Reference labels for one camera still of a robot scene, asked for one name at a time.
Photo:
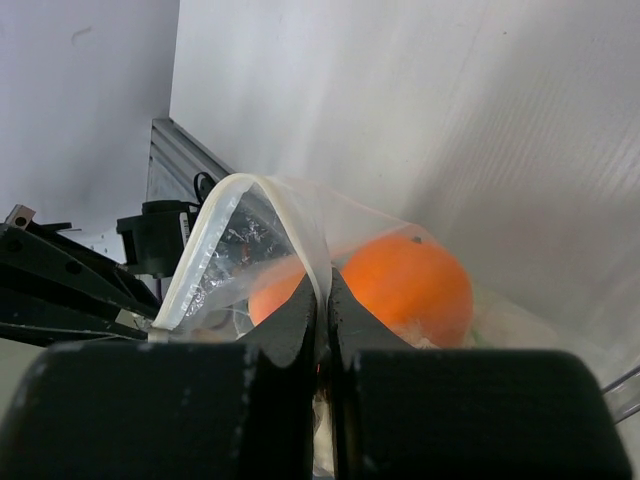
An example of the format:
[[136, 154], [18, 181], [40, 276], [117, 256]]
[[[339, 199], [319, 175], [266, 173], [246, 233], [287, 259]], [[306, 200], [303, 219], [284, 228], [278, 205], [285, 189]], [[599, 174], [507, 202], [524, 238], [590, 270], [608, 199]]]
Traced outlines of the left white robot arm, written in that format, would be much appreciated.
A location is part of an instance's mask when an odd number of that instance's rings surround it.
[[15, 205], [1, 224], [2, 339], [39, 347], [145, 340], [143, 323], [158, 315], [161, 300], [141, 278], [175, 273], [215, 184], [200, 172], [195, 201], [147, 201], [139, 215], [118, 220], [122, 263], [65, 237], [70, 223], [41, 225], [32, 209]]

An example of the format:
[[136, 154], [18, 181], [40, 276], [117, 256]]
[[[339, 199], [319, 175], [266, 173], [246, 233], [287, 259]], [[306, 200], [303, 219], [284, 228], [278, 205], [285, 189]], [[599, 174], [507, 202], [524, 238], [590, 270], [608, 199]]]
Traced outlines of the clear zip top bag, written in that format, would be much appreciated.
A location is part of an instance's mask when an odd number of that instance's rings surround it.
[[[330, 349], [328, 300], [333, 277], [342, 277], [344, 265], [361, 247], [392, 234], [437, 243], [418, 225], [312, 182], [232, 175], [201, 206], [148, 338], [152, 342], [247, 338], [275, 313], [258, 326], [251, 322], [248, 299], [258, 278], [271, 269], [302, 270], [300, 283], [310, 285], [311, 301], [318, 310], [319, 345]], [[560, 335], [546, 321], [471, 285], [473, 318], [463, 345], [457, 348], [559, 345]], [[457, 349], [389, 330], [414, 348]]]

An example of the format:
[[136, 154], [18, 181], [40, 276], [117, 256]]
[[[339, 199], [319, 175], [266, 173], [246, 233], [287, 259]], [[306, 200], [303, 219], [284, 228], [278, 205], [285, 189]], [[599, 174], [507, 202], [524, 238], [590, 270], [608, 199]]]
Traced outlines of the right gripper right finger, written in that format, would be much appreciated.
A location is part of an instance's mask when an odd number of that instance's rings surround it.
[[597, 381], [557, 350], [412, 347], [340, 275], [328, 300], [340, 479], [627, 479]]

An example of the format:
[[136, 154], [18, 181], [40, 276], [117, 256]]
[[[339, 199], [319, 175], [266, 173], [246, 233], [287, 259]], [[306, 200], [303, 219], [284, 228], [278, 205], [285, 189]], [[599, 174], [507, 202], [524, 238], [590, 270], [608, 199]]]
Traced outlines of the orange fruit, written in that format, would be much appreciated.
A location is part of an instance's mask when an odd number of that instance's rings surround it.
[[471, 280], [439, 244], [380, 237], [356, 251], [341, 274], [356, 300], [389, 329], [441, 348], [463, 345], [473, 318]]

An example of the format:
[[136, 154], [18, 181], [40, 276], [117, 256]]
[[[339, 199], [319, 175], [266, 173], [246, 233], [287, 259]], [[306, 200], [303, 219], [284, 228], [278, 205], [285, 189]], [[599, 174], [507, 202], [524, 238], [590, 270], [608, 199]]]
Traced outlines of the peach fruit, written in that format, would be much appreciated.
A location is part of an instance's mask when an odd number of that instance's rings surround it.
[[271, 269], [257, 280], [248, 299], [248, 313], [254, 326], [258, 326], [278, 310], [293, 295], [305, 273], [302, 270]]

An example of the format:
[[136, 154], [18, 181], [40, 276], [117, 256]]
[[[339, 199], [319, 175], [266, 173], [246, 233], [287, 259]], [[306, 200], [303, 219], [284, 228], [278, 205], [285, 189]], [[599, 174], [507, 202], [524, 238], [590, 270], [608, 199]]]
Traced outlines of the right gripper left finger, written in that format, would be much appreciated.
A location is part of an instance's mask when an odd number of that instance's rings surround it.
[[1, 425], [5, 479], [308, 479], [316, 298], [309, 280], [229, 343], [64, 343]]

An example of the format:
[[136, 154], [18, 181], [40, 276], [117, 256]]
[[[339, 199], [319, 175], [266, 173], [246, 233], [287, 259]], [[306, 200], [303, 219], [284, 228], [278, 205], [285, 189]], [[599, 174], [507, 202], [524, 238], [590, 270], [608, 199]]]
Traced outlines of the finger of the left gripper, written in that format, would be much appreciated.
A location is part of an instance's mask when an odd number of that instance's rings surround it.
[[59, 235], [41, 237], [6, 223], [1, 225], [1, 286], [73, 290], [113, 303], [126, 298], [159, 303], [117, 262]]
[[66, 289], [1, 288], [1, 337], [30, 345], [84, 340], [141, 341], [142, 329], [117, 321], [122, 313], [152, 319], [159, 303], [105, 302]]

